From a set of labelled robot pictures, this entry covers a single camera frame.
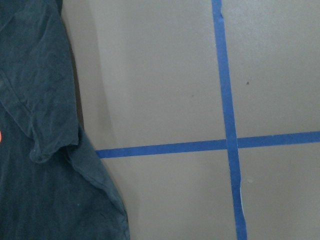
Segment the black graphic t-shirt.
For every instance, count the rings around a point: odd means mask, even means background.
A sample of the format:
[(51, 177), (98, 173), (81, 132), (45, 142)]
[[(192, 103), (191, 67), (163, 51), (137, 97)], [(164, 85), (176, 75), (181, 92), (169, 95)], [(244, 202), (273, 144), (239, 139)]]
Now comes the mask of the black graphic t-shirt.
[(0, 237), (128, 240), (128, 216), (77, 115), (60, 0), (0, 3)]

